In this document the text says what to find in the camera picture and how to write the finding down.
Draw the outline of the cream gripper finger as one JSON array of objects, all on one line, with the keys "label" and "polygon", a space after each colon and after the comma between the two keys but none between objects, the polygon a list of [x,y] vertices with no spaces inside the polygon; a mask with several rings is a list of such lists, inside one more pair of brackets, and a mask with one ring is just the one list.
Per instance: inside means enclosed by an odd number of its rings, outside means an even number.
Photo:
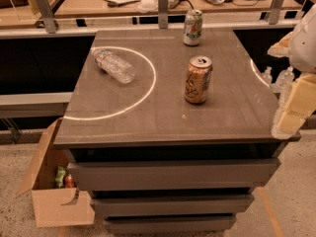
[{"label": "cream gripper finger", "polygon": [[276,127],[283,132],[296,133],[304,123],[304,118],[284,113],[281,115]]},{"label": "cream gripper finger", "polygon": [[316,111],[316,75],[304,74],[292,84],[285,111],[304,119]]}]

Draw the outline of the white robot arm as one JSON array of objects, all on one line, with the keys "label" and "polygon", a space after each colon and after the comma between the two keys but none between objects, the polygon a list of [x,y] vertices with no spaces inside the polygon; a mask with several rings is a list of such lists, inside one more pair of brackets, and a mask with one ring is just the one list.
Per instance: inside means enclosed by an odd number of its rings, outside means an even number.
[{"label": "white robot arm", "polygon": [[316,111],[316,5],[292,32],[289,63],[301,74],[281,93],[274,121],[279,138],[293,136]]}]

